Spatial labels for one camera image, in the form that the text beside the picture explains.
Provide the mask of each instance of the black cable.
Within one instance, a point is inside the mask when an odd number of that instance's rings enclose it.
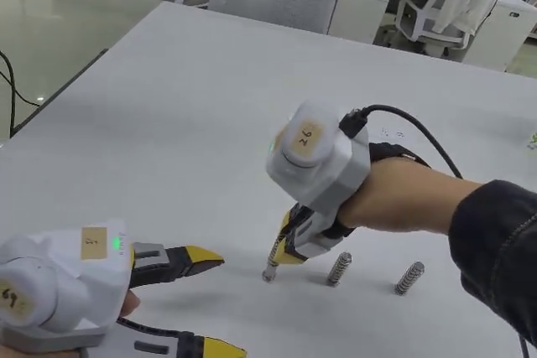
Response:
[[[3,79],[4,79],[5,81],[8,82],[8,84],[11,86],[11,89],[12,89],[13,91],[15,91],[15,94],[18,96],[18,98],[20,98],[20,100],[21,100],[22,102],[26,102],[27,104],[29,104],[29,105],[31,105],[31,106],[41,106],[40,104],[36,104],[35,102],[28,101],[26,98],[24,98],[24,97],[22,96],[22,94],[21,94],[20,92],[17,91],[17,89],[15,88],[15,86],[13,86],[13,85],[11,84],[11,81],[9,81],[9,78],[7,78],[6,75],[3,74],[1,71],[0,71],[0,75],[3,77]]]
[[[383,111],[383,112],[389,112],[393,113],[394,115],[397,115],[399,117],[402,117],[404,120],[412,123],[420,132],[422,132],[425,137],[427,137],[427,140],[430,141],[430,143],[436,148],[436,151],[442,156],[444,161],[446,161],[447,165],[449,165],[451,171],[453,174],[457,177],[462,179],[461,171],[456,167],[455,163],[451,160],[451,157],[447,154],[446,150],[438,143],[438,140],[427,130],[427,128],[415,117],[410,115],[408,112],[405,112],[401,109],[398,109],[394,106],[388,106],[388,105],[371,105],[363,108],[359,114],[363,118],[362,122],[367,121],[367,117],[371,112],[375,111]],[[522,350],[522,357],[523,358],[529,358],[529,351],[528,351],[528,343],[526,342],[525,338],[522,335],[519,335],[519,342],[520,342],[520,349]]]
[[[529,358],[528,343],[522,335],[519,335],[520,349],[522,350],[522,357]]]
[[[9,138],[13,137],[15,134],[15,109],[17,107],[16,102],[16,96],[19,96],[21,100],[26,101],[27,103],[30,103],[34,106],[39,106],[38,104],[34,104],[33,102],[30,102],[28,100],[25,100],[23,96],[21,96],[17,88],[15,87],[15,74],[13,73],[13,67],[11,66],[11,62],[9,61],[8,57],[0,50],[0,57],[2,57],[3,61],[6,63],[6,66],[8,67],[9,72],[9,79],[5,76],[5,74],[2,73],[2,77],[8,82],[8,84],[11,86],[11,114],[9,117]]]

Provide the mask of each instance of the person's hand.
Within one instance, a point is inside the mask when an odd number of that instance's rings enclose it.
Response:
[[[120,316],[129,316],[140,305],[140,299],[132,291],[128,291],[121,308]],[[0,345],[0,358],[30,358],[41,356],[46,358],[78,358],[80,355],[76,351],[51,352],[49,354],[28,355],[22,352],[11,350]]]
[[[138,306],[140,306],[140,298],[129,289],[119,315],[129,316]]]
[[[349,227],[446,234],[456,207],[478,187],[405,158],[386,158],[372,164],[371,173],[337,217]]]

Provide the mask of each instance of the black wrist strap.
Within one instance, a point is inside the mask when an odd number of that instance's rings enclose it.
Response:
[[[369,143],[369,155],[371,157],[371,163],[376,163],[386,158],[407,158],[416,163],[420,163],[425,167],[429,167],[429,164],[424,161],[416,153],[412,153],[407,148],[400,144],[390,143]],[[328,239],[339,239],[351,235],[355,228],[349,228],[344,226],[337,218],[334,220],[334,224],[327,230],[322,232],[322,235]]]

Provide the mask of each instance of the tiled floor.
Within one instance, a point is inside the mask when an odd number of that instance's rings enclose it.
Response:
[[[31,101],[42,102],[159,3],[0,0],[0,50],[13,63],[18,89]],[[508,71],[537,78],[537,44],[526,44]],[[9,88],[1,81],[0,143],[8,136],[9,111]],[[18,101],[17,122],[31,111]]]

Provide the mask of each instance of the black jacket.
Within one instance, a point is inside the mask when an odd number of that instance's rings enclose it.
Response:
[[[464,289],[537,345],[537,194],[485,184],[457,207],[449,241]]]

